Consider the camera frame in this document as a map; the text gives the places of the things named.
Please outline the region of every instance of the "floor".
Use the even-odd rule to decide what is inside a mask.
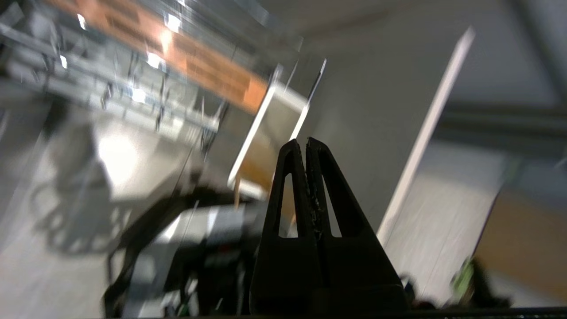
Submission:
[[[36,102],[25,110],[41,111],[41,132],[29,114],[10,122],[35,129],[35,139],[2,139],[1,173],[15,189],[2,194],[12,196],[0,216],[0,282],[10,287],[0,293],[0,309],[11,318],[99,317],[114,240],[202,159],[190,157],[188,145],[104,113]]]
[[[450,281],[469,257],[505,180],[503,152],[431,141],[390,236],[382,242],[416,294],[438,306],[452,296]]]

